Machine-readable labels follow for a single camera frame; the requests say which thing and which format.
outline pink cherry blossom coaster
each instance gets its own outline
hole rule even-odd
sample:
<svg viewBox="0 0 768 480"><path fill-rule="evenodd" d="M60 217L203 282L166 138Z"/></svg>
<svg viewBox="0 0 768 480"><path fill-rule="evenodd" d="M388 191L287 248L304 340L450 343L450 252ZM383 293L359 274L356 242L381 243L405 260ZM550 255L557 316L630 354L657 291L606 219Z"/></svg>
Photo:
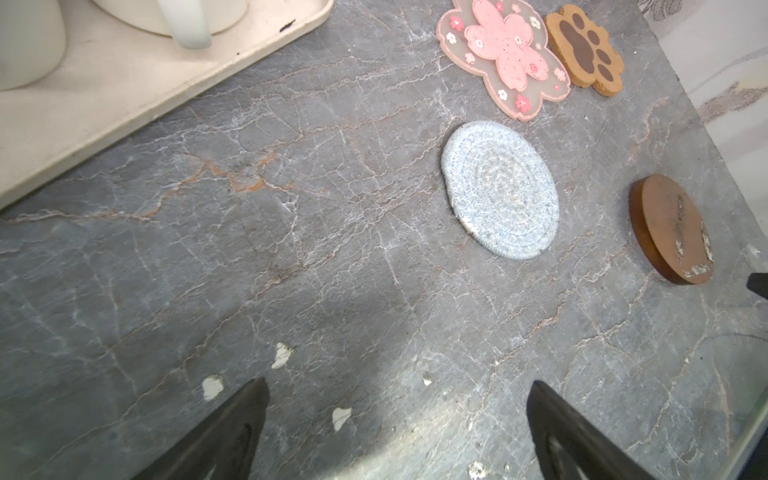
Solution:
<svg viewBox="0 0 768 480"><path fill-rule="evenodd" d="M568 72L547 48L547 29L522 0L453 0L437 24L440 48L459 67L482 75L504 113L528 121L543 99L560 101L571 91Z"/></svg>

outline brown wooden disc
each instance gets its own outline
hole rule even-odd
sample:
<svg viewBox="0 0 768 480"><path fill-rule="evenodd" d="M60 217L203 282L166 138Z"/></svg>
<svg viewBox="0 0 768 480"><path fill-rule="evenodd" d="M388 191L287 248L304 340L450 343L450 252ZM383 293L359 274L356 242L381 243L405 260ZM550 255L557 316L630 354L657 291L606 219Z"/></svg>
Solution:
<svg viewBox="0 0 768 480"><path fill-rule="evenodd" d="M664 278L679 285L712 276L712 250L699 210L669 177L653 174L632 185L632 228L645 256Z"/></svg>

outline white cup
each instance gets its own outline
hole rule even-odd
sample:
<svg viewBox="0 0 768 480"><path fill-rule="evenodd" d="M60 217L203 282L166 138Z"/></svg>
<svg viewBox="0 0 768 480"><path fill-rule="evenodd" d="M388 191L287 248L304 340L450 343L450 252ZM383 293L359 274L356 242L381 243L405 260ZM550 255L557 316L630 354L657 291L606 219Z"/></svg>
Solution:
<svg viewBox="0 0 768 480"><path fill-rule="evenodd" d="M184 48L210 47L210 36L245 15L247 0L94 0L123 22L168 35Z"/></svg>
<svg viewBox="0 0 768 480"><path fill-rule="evenodd" d="M0 90L44 77L66 46L58 0L0 0Z"/></svg>

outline coaster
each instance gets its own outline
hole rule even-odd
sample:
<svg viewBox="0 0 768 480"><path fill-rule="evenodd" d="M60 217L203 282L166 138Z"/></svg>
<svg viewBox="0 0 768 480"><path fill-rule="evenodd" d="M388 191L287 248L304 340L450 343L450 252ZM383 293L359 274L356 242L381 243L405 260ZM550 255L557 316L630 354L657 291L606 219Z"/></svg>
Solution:
<svg viewBox="0 0 768 480"><path fill-rule="evenodd" d="M632 185L629 214L643 253L664 278L678 285L710 279L714 263L707 228L674 180L653 174Z"/></svg>
<svg viewBox="0 0 768 480"><path fill-rule="evenodd" d="M481 75L504 113L528 121L544 99L571 91L568 72L547 48L541 16L522 0L453 0L437 24L440 48L459 67Z"/></svg>
<svg viewBox="0 0 768 480"><path fill-rule="evenodd" d="M558 192L547 165L515 131L492 121L463 124L442 151L453 213L482 246L523 260L558 229Z"/></svg>
<svg viewBox="0 0 768 480"><path fill-rule="evenodd" d="M545 19L549 46L565 64L571 81L579 87L594 86L613 97L621 91L624 60L608 42L608 32L598 27L576 5L566 5Z"/></svg>

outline white marble wall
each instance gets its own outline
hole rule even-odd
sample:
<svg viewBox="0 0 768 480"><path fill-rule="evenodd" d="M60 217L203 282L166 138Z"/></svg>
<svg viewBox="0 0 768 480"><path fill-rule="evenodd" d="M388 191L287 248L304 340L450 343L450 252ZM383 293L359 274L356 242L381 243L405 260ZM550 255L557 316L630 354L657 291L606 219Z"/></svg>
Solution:
<svg viewBox="0 0 768 480"><path fill-rule="evenodd" d="M640 8L768 234L768 2L641 0Z"/></svg>

